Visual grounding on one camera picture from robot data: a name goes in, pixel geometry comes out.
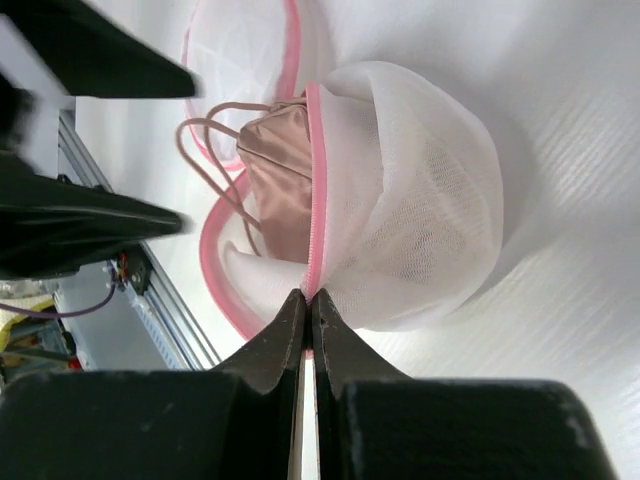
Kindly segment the pink satin bra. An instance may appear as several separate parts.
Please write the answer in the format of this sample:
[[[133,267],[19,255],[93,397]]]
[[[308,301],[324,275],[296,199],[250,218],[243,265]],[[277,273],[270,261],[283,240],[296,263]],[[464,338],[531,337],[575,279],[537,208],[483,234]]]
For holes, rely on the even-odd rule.
[[[227,182],[227,190],[223,190],[187,153],[182,133],[191,126],[201,126],[236,141],[236,150],[248,173],[256,201],[256,217],[246,211],[238,188],[219,160],[212,162]],[[271,257],[298,263],[307,260],[312,213],[312,154],[304,97],[271,105],[220,104],[204,117],[181,122],[175,131],[175,144],[186,163],[242,218],[255,255],[260,251],[253,231],[262,234]]]

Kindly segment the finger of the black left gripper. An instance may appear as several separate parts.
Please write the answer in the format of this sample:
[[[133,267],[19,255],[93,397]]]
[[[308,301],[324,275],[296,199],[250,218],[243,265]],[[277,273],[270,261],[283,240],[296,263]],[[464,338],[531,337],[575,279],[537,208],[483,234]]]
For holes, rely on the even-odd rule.
[[[36,174],[1,154],[1,278],[75,273],[131,245],[183,232],[186,218],[134,198]]]
[[[1,15],[27,51],[72,96],[182,99],[196,95],[183,67],[83,1],[3,1]]]

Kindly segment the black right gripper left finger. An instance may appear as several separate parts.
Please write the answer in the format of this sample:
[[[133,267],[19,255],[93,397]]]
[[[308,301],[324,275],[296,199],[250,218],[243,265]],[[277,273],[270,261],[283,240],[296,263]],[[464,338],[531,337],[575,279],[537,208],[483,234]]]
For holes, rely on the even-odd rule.
[[[41,373],[1,397],[5,479],[296,479],[306,302],[210,370]]]

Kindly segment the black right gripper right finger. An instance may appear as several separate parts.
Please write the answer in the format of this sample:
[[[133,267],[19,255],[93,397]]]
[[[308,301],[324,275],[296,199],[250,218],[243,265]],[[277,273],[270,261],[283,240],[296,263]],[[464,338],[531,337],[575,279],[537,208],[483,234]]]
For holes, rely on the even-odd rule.
[[[612,479],[566,385],[414,379],[360,338],[326,291],[310,313],[324,479]]]

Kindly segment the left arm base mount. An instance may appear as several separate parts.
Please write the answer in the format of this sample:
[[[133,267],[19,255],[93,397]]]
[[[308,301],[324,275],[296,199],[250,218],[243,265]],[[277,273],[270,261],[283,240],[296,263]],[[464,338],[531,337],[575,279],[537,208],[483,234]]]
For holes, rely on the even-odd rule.
[[[149,287],[151,262],[141,246],[134,246],[119,252],[115,257],[117,285],[121,291],[132,289],[136,295],[143,295]]]

